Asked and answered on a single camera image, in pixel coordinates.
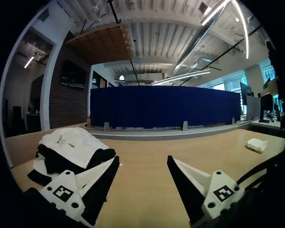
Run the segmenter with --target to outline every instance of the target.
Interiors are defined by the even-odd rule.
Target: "blue partition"
[[[240,94],[186,86],[125,86],[91,89],[92,126],[179,127],[240,120]]]

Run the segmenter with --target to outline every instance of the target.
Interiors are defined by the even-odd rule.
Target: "folded white shirt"
[[[39,144],[56,151],[74,164],[86,168],[98,149],[108,149],[97,138],[79,127],[62,128],[44,135]]]
[[[266,149],[267,142],[268,142],[268,140],[262,141],[260,139],[253,138],[253,139],[250,139],[246,142],[246,147],[261,154]]]

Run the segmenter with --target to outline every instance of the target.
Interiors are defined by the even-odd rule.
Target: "fluorescent light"
[[[225,7],[226,6],[226,4],[228,3],[228,2],[230,2],[231,0],[224,0],[220,5],[217,5],[219,2],[221,2],[221,1],[218,1],[211,9],[213,9],[213,8],[215,8],[216,7],[216,5],[217,5],[217,7],[216,7],[216,9],[206,18],[206,20],[204,20],[203,22],[202,22],[202,26],[204,26],[205,24],[207,24],[207,22],[208,21],[210,21],[210,19],[211,18],[213,18],[213,16],[214,15],[216,15],[216,13],[220,10],[220,9],[222,9],[223,7]]]
[[[208,8],[206,9],[206,11],[204,12],[204,16],[209,13],[209,11],[211,10],[212,8],[208,6]]]
[[[207,59],[207,58],[203,58],[203,60],[206,61],[206,62],[212,62],[212,60]]]
[[[244,32],[245,32],[245,41],[246,41],[246,59],[248,59],[248,56],[249,56],[249,45],[248,45],[248,32],[247,32],[246,22],[245,22],[243,13],[241,11],[241,8],[240,8],[239,4],[236,2],[236,0],[232,0],[232,4],[236,8],[238,14],[240,15],[241,21],[243,23]]]
[[[168,78],[168,79],[160,80],[158,82],[153,82],[153,83],[151,83],[151,85],[152,86],[160,85],[160,84],[163,84],[163,83],[166,83],[166,82],[172,82],[172,81],[176,81],[176,80],[183,79],[183,78],[193,77],[193,76],[197,76],[197,75],[201,75],[201,74],[209,74],[209,73],[210,73],[210,71],[208,69],[207,70],[196,71],[194,73],[182,74],[182,75],[179,75],[179,76],[175,76],[175,77],[171,77],[171,78]]]
[[[27,62],[24,68],[27,68],[27,66],[31,63],[31,61],[34,59],[34,57],[30,58],[30,60]]]

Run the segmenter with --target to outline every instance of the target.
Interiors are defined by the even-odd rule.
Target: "ceiling beam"
[[[190,25],[194,30],[201,27],[201,23],[198,18],[191,17],[188,14],[177,14],[171,12],[165,12],[162,10],[153,11],[153,10],[128,10],[126,12],[121,12],[118,14],[118,17],[122,22],[163,22],[169,24],[177,25]],[[112,24],[114,23],[113,17],[103,17],[101,24]],[[235,35],[231,32],[230,29],[224,29],[218,25],[214,25],[209,34],[218,37],[219,39],[227,42],[228,44],[235,44],[242,37]]]

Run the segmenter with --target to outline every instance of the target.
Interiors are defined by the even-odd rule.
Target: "wall-mounted tv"
[[[71,61],[65,61],[62,68],[61,84],[75,89],[84,89],[86,79],[87,71]]]

